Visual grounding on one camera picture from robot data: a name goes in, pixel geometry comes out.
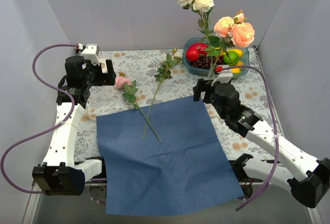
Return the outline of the pink rose stem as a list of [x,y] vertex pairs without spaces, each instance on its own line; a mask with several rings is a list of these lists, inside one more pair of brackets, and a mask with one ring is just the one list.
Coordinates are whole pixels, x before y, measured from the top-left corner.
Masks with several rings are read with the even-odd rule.
[[247,48],[255,38],[252,24],[246,22],[246,17],[240,10],[234,17],[220,18],[213,29],[214,36],[220,38],[219,46],[215,47],[215,54],[224,56],[228,49]]
[[144,113],[142,108],[137,102],[136,93],[138,92],[138,88],[136,87],[137,82],[129,79],[124,72],[119,72],[118,76],[115,78],[115,88],[118,90],[123,90],[122,96],[125,100],[127,100],[130,104],[133,105],[134,109],[139,110],[142,116],[145,119],[145,124],[151,128],[154,135],[156,136],[158,142],[162,144],[161,139],[159,138],[157,132],[149,121],[148,116]]

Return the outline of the green eucalyptus stem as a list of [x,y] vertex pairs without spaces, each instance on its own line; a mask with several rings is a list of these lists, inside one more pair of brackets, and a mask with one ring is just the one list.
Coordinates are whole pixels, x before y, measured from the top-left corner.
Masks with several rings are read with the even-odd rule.
[[147,129],[147,125],[148,125],[148,121],[149,121],[149,117],[150,117],[150,113],[152,110],[152,107],[154,105],[154,101],[155,101],[155,97],[158,93],[158,91],[160,90],[160,87],[162,85],[162,83],[167,80],[167,79],[171,79],[172,75],[171,75],[171,70],[179,65],[182,62],[182,53],[180,53],[178,51],[178,49],[173,48],[172,49],[172,54],[167,53],[166,54],[166,59],[165,61],[163,61],[159,68],[157,69],[157,74],[154,75],[155,81],[158,82],[158,86],[155,90],[154,96],[152,98],[148,113],[147,113],[147,119],[146,119],[146,123],[145,123],[145,127],[144,127],[144,132],[143,132],[143,136],[142,139],[145,138],[145,133],[146,133],[146,129]]

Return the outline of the white rose stem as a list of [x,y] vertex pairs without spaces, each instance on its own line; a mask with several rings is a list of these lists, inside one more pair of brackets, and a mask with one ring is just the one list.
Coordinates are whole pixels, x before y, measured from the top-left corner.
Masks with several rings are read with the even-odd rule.
[[220,38],[214,36],[214,31],[210,29],[210,13],[214,8],[214,0],[176,0],[177,4],[186,10],[191,10],[192,12],[199,15],[198,26],[199,31],[204,35],[201,41],[207,42],[209,45],[208,55],[213,58],[215,57],[215,62],[211,64],[217,64],[217,60],[220,57],[219,54],[215,54],[215,47],[219,46]]

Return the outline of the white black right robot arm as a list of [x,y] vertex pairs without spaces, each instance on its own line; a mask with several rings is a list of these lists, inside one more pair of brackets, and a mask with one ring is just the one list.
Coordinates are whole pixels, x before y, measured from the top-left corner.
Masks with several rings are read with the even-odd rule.
[[274,157],[272,165],[249,154],[235,160],[233,174],[238,181],[263,180],[258,197],[269,184],[289,192],[302,205],[314,209],[329,191],[329,158],[318,159],[292,144],[270,126],[261,115],[241,104],[239,93],[229,80],[199,79],[193,99],[211,104],[233,132],[259,145]]

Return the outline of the blue wrapping paper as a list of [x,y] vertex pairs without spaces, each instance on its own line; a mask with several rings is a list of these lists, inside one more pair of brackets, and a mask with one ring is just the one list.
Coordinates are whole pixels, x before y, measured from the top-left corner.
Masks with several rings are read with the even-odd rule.
[[243,196],[205,105],[192,97],[96,119],[106,213],[174,216]]

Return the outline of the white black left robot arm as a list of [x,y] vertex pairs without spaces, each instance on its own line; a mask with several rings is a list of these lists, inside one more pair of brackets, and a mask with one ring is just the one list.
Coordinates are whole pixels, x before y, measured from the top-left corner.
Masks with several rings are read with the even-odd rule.
[[93,64],[82,55],[75,55],[65,60],[64,67],[66,74],[58,84],[60,90],[56,100],[56,122],[60,126],[53,132],[42,164],[35,166],[32,171],[34,181],[47,196],[79,196],[86,182],[94,178],[103,183],[110,176],[102,157],[75,162],[74,148],[90,88],[115,84],[116,73],[112,60],[99,60]]

